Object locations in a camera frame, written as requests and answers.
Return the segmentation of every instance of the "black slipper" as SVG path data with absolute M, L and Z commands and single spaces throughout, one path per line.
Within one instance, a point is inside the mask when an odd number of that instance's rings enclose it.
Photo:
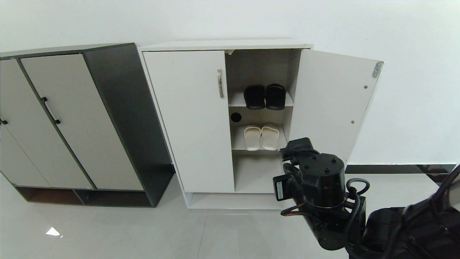
M 251 85 L 244 90 L 244 101 L 246 107 L 251 110 L 258 110 L 265 108 L 264 99 L 265 90 L 262 85 Z
M 273 83 L 265 90 L 265 103 L 267 109 L 282 110 L 286 103 L 286 90 L 282 85 Z

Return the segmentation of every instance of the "black baseboard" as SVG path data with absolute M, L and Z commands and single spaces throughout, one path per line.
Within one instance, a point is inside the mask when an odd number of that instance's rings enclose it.
M 346 174 L 426 174 L 440 184 L 455 167 L 449 165 L 348 165 Z

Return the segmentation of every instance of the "gray tile floor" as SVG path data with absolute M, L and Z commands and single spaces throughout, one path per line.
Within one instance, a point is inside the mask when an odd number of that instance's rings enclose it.
M 357 176 L 372 184 L 366 193 L 368 213 L 417 202 L 437 188 L 421 174 Z M 55 235 L 46 234 L 50 229 Z M 176 177 L 155 209 L 28 203 L 2 177 L 0 257 L 347 259 L 348 255 L 344 249 L 322 250 L 302 217 L 281 217 L 279 211 L 189 210 Z

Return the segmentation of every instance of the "white wall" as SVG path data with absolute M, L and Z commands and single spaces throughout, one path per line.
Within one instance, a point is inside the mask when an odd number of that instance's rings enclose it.
M 1 0 L 0 50 L 296 37 L 384 60 L 352 164 L 460 161 L 460 2 Z

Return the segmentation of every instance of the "slipper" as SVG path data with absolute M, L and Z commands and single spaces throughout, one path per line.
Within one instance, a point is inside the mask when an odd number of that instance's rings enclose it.
M 262 131 L 256 125 L 246 126 L 244 129 L 244 145 L 246 150 L 255 151 L 260 149 L 260 135 Z
M 265 103 L 267 109 L 282 110 L 286 103 L 286 90 L 282 85 L 273 83 L 265 90 Z
M 265 108 L 265 89 L 262 85 L 251 85 L 246 87 L 243 95 L 248 109 L 258 110 Z
M 277 150 L 278 149 L 278 137 L 280 132 L 278 128 L 273 124 L 265 124 L 262 127 L 262 148 L 265 150 Z

